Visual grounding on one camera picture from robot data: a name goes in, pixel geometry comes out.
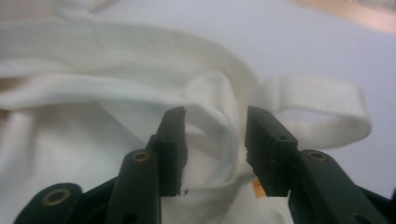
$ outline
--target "white fabric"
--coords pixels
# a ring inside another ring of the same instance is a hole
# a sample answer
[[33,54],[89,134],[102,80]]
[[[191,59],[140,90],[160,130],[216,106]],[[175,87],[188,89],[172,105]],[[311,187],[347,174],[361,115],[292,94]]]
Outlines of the white fabric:
[[285,123],[300,147],[339,147],[370,132],[355,86],[307,76],[259,83],[229,51],[193,35],[54,21],[3,25],[0,39],[0,108],[12,110],[0,123],[0,223],[51,184],[87,190],[113,177],[123,155],[144,147],[163,112],[179,105],[187,109],[189,193],[163,199],[165,224],[291,223],[287,199],[277,206],[251,197],[248,105],[331,116]]

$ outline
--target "orange tag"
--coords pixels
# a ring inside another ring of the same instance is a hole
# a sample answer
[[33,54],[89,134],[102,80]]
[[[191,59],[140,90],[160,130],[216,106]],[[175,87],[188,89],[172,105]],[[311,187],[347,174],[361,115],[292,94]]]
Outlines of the orange tag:
[[256,199],[259,199],[260,197],[265,197],[265,190],[262,188],[262,184],[260,183],[259,178],[254,178],[252,181],[254,192],[256,193]]

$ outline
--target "wrinkled fabric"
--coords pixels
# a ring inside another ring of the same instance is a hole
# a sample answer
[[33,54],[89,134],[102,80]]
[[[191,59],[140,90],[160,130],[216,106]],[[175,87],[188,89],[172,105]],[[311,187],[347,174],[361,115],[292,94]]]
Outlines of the wrinkled fabric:
[[285,122],[299,148],[339,147],[371,128],[354,85],[270,75],[260,83],[227,49],[178,31],[52,21],[4,25],[0,38],[0,108],[11,111],[0,122],[1,223],[49,185],[72,182],[86,191],[114,177],[163,113],[181,105],[188,194],[163,198],[163,223],[292,223],[287,198],[252,196],[248,105],[329,116]]

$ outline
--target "table surface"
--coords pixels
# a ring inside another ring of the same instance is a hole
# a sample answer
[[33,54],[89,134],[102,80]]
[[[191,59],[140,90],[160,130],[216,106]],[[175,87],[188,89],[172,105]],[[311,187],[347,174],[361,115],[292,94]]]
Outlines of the table surface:
[[204,36],[240,57],[260,79],[308,74],[361,86],[372,133],[326,153],[357,185],[388,198],[396,188],[395,35],[287,0],[120,0],[98,16]]

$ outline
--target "metal grommet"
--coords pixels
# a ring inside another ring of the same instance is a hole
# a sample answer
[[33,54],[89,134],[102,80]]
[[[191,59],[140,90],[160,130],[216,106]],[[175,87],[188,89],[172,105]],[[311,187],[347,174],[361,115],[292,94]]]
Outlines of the metal grommet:
[[316,152],[316,151],[308,152],[308,157],[311,160],[319,161],[319,162],[325,162],[327,160],[326,155],[324,155],[323,153],[320,153],[320,152]]
[[71,192],[69,189],[55,189],[44,197],[43,204],[47,206],[53,206],[64,202],[70,197],[70,195]]
[[138,152],[134,154],[135,161],[146,161],[149,159],[149,154],[147,152]]

